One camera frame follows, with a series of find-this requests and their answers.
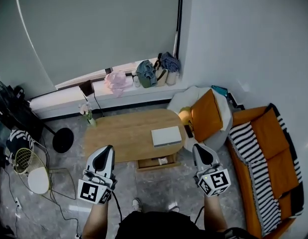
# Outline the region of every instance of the round black base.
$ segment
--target round black base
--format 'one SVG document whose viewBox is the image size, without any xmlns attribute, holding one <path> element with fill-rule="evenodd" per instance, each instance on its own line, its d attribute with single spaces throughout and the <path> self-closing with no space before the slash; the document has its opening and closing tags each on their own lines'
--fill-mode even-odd
<svg viewBox="0 0 308 239">
<path fill-rule="evenodd" d="M 69 128 L 61 128 L 53 137 L 53 148 L 58 153 L 67 152 L 71 148 L 73 140 L 73 132 Z"/>
</svg>

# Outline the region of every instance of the small vase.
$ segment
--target small vase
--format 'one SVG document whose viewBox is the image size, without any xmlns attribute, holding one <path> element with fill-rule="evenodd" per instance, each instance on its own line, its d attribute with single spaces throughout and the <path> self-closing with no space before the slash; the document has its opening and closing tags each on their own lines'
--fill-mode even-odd
<svg viewBox="0 0 308 239">
<path fill-rule="evenodd" d="M 88 123 L 90 123 L 92 126 L 96 127 L 96 120 L 93 118 L 88 119 Z"/>
</svg>

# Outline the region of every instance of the wooden coffee table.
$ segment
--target wooden coffee table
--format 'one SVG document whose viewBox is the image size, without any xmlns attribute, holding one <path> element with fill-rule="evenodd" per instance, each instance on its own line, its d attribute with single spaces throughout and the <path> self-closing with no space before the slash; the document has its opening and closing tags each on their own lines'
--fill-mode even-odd
<svg viewBox="0 0 308 239">
<path fill-rule="evenodd" d="M 154 148 L 151 130 L 178 126 L 182 142 Z M 97 119 L 97 127 L 85 133 L 84 152 L 89 157 L 97 149 L 112 145 L 115 162 L 137 161 L 139 171 L 180 165 L 176 152 L 185 141 L 185 128 L 173 111 L 156 109 L 138 113 L 109 116 Z M 159 165 L 158 158 L 167 157 L 168 164 Z"/>
</svg>

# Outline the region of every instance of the white sneaker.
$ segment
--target white sneaker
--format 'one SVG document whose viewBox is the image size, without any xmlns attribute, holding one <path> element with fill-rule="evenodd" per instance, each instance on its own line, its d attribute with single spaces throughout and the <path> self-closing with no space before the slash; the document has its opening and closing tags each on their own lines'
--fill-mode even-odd
<svg viewBox="0 0 308 239">
<path fill-rule="evenodd" d="M 133 211 L 142 212 L 142 203 L 138 198 L 134 198 L 132 202 Z"/>
</svg>

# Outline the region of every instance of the electrical outlet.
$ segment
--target electrical outlet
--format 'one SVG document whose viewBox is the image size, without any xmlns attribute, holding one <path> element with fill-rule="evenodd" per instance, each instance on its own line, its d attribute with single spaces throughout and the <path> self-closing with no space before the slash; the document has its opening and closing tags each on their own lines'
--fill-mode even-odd
<svg viewBox="0 0 308 239">
<path fill-rule="evenodd" d="M 18 197 L 15 198 L 15 203 L 19 207 L 19 209 L 22 209 L 22 206 L 21 206 L 21 203 L 20 203 Z"/>
</svg>

